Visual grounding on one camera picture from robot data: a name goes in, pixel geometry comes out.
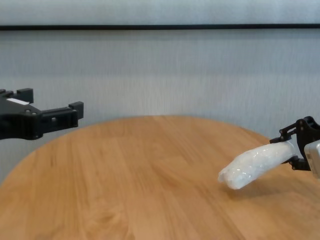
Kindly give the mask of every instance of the wood grain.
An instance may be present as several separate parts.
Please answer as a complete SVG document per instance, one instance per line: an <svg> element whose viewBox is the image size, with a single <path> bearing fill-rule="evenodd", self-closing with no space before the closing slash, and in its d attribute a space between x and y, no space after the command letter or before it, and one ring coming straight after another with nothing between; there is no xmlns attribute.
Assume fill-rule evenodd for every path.
<svg viewBox="0 0 320 240"><path fill-rule="evenodd" d="M218 183L268 140L202 118L148 116L76 130L0 187L1 240L313 240L320 184L287 164L241 190Z"/></svg>

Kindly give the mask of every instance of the white label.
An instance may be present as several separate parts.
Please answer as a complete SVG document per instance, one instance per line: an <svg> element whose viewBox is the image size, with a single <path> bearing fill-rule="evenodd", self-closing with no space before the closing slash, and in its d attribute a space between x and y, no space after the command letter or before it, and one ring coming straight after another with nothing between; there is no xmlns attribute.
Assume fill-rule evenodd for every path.
<svg viewBox="0 0 320 240"><path fill-rule="evenodd" d="M10 101L10 102L14 102L14 103L16 103L16 104L21 104L21 105L28 105L28 104L30 104L30 102L21 101L21 100L15 99L15 98L7 98L7 100Z"/></svg>

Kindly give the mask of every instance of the white object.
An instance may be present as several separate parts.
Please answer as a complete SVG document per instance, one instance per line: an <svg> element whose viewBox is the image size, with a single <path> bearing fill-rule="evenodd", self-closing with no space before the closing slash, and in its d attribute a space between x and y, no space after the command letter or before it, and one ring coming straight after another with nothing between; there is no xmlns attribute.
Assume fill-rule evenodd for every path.
<svg viewBox="0 0 320 240"><path fill-rule="evenodd" d="M16 104L21 104L21 105L28 105L28 104L30 104L30 102L22 101L22 100L15 99L15 98L7 98L7 100L10 101L10 102L14 102L14 103L16 103Z"/></svg>
<svg viewBox="0 0 320 240"><path fill-rule="evenodd" d="M1 0L0 25L320 23L318 0Z"/></svg>
<svg viewBox="0 0 320 240"><path fill-rule="evenodd" d="M218 176L231 189L241 189L276 166L297 155L288 141L263 145L238 155Z"/></svg>

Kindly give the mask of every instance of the white foam roll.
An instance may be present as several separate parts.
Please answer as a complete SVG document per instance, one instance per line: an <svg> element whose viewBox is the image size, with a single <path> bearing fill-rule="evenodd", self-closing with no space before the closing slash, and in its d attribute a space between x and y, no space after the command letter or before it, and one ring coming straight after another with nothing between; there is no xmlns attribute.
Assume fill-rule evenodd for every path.
<svg viewBox="0 0 320 240"><path fill-rule="evenodd" d="M225 182L231 189L241 189L294 155L295 147L289 141L251 149L238 155L222 169L218 181Z"/></svg>

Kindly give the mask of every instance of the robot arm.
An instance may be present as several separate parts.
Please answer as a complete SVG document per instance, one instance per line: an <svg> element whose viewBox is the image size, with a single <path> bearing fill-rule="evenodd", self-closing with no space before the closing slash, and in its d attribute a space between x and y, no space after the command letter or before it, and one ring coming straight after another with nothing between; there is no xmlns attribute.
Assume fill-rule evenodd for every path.
<svg viewBox="0 0 320 240"><path fill-rule="evenodd" d="M0 140L36 140L45 133L78 127L84 117L84 103L75 102L68 107L41 111L34 106L31 88L16 93L0 89Z"/></svg>
<svg viewBox="0 0 320 240"><path fill-rule="evenodd" d="M284 164L289 163L293 170L312 171L316 178L320 178L320 125L314 118L304 117L279 132L280 137L271 139L270 143L288 141L296 134L296 142L302 155L302 158L294 156Z"/></svg>
<svg viewBox="0 0 320 240"><path fill-rule="evenodd" d="M240 189L267 171L280 164L289 163L293 170L312 171L320 179L320 125L311 116L297 120L294 124L280 129L280 137L270 144L246 151L237 156L218 176L232 189ZM297 145L302 158L297 156L289 142L296 134Z"/></svg>

